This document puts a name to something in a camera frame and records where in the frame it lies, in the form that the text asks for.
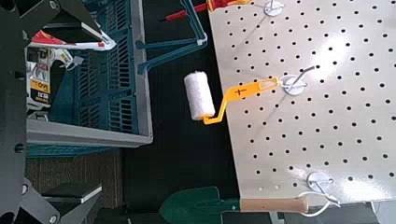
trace pegboard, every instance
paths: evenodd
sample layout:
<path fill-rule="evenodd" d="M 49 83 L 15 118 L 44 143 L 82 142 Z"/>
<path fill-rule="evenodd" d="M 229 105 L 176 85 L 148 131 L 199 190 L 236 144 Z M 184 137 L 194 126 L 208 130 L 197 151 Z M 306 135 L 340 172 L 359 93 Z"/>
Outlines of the pegboard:
<path fill-rule="evenodd" d="M 316 67 L 298 96 L 228 104 L 241 197 L 296 197 L 320 171 L 341 203 L 395 199 L 396 1 L 281 3 L 277 17 L 257 0 L 210 13 L 224 91 Z"/>

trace metal bracket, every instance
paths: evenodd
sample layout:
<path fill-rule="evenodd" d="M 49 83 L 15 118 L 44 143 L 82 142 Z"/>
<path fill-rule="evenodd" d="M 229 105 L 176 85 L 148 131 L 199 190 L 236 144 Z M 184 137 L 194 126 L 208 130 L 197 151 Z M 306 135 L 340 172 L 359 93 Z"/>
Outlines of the metal bracket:
<path fill-rule="evenodd" d="M 195 52 L 198 49 L 202 49 L 207 45 L 207 35 L 202 28 L 202 25 L 198 19 L 198 16 L 194 10 L 194 6 L 191 0 L 180 0 L 180 4 L 185 8 L 187 16 L 190 19 L 190 26 L 195 33 L 195 38 L 175 41 L 165 41 L 159 43 L 145 44 L 141 40 L 135 42 L 137 49 L 146 50 L 159 50 L 159 49 L 172 49 L 179 47 L 179 49 L 165 53 L 155 59 L 141 63 L 137 67 L 137 73 L 139 75 L 144 74 L 150 68 L 158 66 L 163 63 L 167 63 L 181 56 Z"/>
<path fill-rule="evenodd" d="M 39 223 L 81 223 L 101 191 L 101 185 L 64 183 L 44 193 L 43 198 L 25 178 L 21 208 L 26 216 L 34 217 Z"/>

